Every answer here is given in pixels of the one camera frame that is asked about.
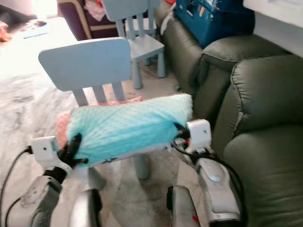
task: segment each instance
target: black cable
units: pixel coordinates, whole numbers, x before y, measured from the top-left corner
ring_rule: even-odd
[[[5,179],[4,179],[4,182],[3,182],[3,185],[2,185],[2,189],[1,189],[1,193],[0,193],[0,227],[1,227],[1,208],[2,208],[2,200],[3,200],[3,194],[4,194],[4,190],[5,190],[5,186],[6,186],[6,183],[9,179],[9,176],[16,164],[16,162],[18,161],[18,159],[24,154],[24,153],[28,153],[28,154],[32,154],[33,151],[31,149],[30,146],[28,146],[25,150],[23,150],[22,152],[20,152],[14,159],[13,163],[11,164],[10,168],[9,168],[9,171],[8,171],[8,174],[6,175]]]
[[[19,197],[18,199],[16,199],[8,208],[8,211],[6,212],[6,215],[5,215],[5,222],[4,222],[4,226],[5,227],[8,227],[8,220],[9,220],[9,213],[10,213],[10,210],[13,208],[13,206],[21,199],[21,197]]]
[[[248,222],[248,214],[247,214],[247,209],[246,209],[246,206],[245,206],[245,197],[244,197],[244,187],[243,187],[243,184],[242,184],[242,181],[238,175],[238,173],[229,165],[227,164],[226,162],[222,161],[221,159],[218,158],[218,156],[216,155],[213,155],[211,154],[207,149],[205,153],[202,153],[202,154],[192,154],[192,153],[188,153],[184,150],[181,150],[178,145],[176,144],[175,142],[176,138],[173,140],[172,142],[172,147],[175,148],[178,152],[184,154],[184,155],[187,155],[189,157],[192,157],[192,158],[195,158],[195,159],[199,159],[199,158],[207,158],[207,159],[210,159],[210,160],[213,160],[213,161],[216,161],[220,164],[222,164],[223,166],[225,166],[231,173],[232,175],[236,178],[236,181],[238,183],[238,186],[239,188],[237,187],[237,184],[234,184],[235,185],[235,190],[237,191],[237,194],[240,198],[240,201],[241,201],[241,216],[242,216],[242,223],[243,223],[243,226],[246,226],[247,222]]]

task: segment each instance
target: blue toolbox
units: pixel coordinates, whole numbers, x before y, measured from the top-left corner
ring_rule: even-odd
[[[243,0],[177,0],[176,15],[204,48],[215,40],[251,34],[254,12]]]

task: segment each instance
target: marble floor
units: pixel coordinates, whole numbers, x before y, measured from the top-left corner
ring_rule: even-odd
[[[55,134],[57,114],[76,108],[71,92],[59,91],[48,78],[37,55],[39,48],[25,47],[18,38],[0,46],[0,184],[15,156],[29,145],[34,137]],[[127,98],[143,96],[145,99],[176,93],[174,75],[159,79],[156,60],[149,67],[141,66],[144,87],[133,89],[132,81],[125,81]],[[90,88],[85,89],[90,103],[96,100]],[[111,87],[105,87],[109,101],[114,99]],[[207,226],[203,205],[203,192],[198,186],[194,170],[167,151],[159,150],[148,155],[151,177],[139,181],[133,160],[98,166],[107,179],[100,191],[103,201],[101,219],[105,227],[169,227],[170,213],[166,209],[167,187],[181,184],[189,188],[196,205],[201,226]],[[31,155],[24,155],[15,166],[7,185],[2,212],[21,196],[31,182],[42,173]],[[53,212],[53,227],[68,226],[72,205],[78,194],[87,188],[75,179],[63,183],[60,200]]]

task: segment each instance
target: silver leg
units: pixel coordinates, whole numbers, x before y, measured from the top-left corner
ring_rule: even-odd
[[[94,167],[89,168],[89,188],[101,190],[106,183],[106,179]]]
[[[160,78],[166,77],[164,53],[163,52],[158,54],[158,76]]]
[[[144,65],[151,65],[152,64],[152,59],[151,58],[147,58],[144,60]]]
[[[134,88],[141,89],[143,87],[140,75],[140,66],[138,61],[133,62],[133,71],[134,71]]]
[[[148,162],[146,161],[144,155],[134,156],[134,163],[136,167],[137,177],[140,180],[146,180],[150,177],[150,168]]]

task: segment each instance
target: chair backrest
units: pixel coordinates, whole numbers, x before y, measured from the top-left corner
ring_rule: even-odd
[[[39,61],[61,91],[73,91],[79,106],[88,105],[83,88],[92,87],[106,102],[102,85],[112,84],[118,101],[125,100],[121,82],[130,79],[129,42],[121,37],[79,41],[42,51]]]
[[[107,18],[116,22],[121,37],[125,37],[122,19],[126,18],[132,40],[135,39],[133,16],[138,20],[139,35],[144,36],[143,13],[148,10],[149,29],[153,29],[154,9],[159,3],[159,0],[102,0]]]

